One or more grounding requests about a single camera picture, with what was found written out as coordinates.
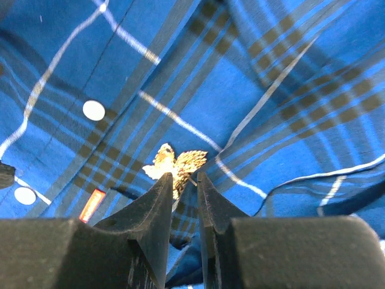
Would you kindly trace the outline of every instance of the orange tag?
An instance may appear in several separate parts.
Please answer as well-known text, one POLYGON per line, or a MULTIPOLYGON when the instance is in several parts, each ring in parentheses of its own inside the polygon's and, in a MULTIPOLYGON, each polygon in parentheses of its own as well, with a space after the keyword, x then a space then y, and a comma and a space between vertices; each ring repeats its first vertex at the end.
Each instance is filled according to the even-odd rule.
POLYGON ((98 208, 100 203, 103 201, 105 196, 106 196, 106 193, 99 191, 98 189, 95 189, 91 197, 88 199, 87 203, 85 204, 85 207, 82 213, 80 214, 79 219, 81 219, 84 223, 87 223, 90 217, 92 216, 92 214, 95 213, 96 209, 98 208))

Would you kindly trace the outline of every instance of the shirt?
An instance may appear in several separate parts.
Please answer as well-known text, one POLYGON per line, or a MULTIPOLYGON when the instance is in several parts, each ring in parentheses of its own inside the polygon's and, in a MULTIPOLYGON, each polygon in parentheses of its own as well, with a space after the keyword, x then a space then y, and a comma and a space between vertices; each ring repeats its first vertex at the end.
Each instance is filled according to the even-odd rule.
MULTIPOLYGON (((384 1, 8 7, 1 218, 79 217, 97 188, 93 225, 154 184, 142 167, 168 143, 208 152, 199 171, 249 216, 353 215, 385 238, 384 1)), ((173 209, 168 284, 203 282, 192 182, 173 209)))

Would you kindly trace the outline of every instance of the black object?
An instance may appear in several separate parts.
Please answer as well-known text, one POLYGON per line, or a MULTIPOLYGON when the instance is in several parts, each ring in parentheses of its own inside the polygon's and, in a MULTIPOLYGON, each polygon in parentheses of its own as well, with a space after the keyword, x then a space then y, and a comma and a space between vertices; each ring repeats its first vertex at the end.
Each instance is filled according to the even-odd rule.
POLYGON ((239 218, 205 173, 198 182, 206 288, 385 288, 385 257, 364 221, 239 218))
POLYGON ((164 288, 173 182, 99 222, 0 222, 0 288, 164 288))
POLYGON ((0 161, 0 189, 7 188, 14 183, 16 169, 0 161))

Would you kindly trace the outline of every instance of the button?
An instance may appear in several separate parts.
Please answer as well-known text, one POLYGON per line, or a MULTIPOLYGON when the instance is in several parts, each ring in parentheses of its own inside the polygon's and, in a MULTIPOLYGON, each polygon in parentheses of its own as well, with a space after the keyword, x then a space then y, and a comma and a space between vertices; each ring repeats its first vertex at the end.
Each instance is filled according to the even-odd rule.
POLYGON ((102 120, 106 114, 106 110, 103 105, 97 101, 86 101, 83 105, 83 113, 90 120, 98 121, 102 120))
POLYGON ((26 187, 15 189, 14 197, 23 205, 32 205, 36 201, 36 194, 34 191, 26 187))

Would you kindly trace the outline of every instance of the brooch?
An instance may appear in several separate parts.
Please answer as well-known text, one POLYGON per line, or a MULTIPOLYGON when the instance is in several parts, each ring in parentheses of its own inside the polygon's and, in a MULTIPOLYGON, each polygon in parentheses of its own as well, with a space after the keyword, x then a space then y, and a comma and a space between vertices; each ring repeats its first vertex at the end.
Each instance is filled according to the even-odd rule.
POLYGON ((175 152, 168 143, 161 146, 152 161, 153 166, 144 166, 146 175, 152 179, 159 179, 165 173, 173 174, 173 198, 176 200, 183 192, 188 180, 197 185, 191 178, 191 174, 203 166, 206 162, 207 152, 188 151, 182 152, 175 159, 175 152))

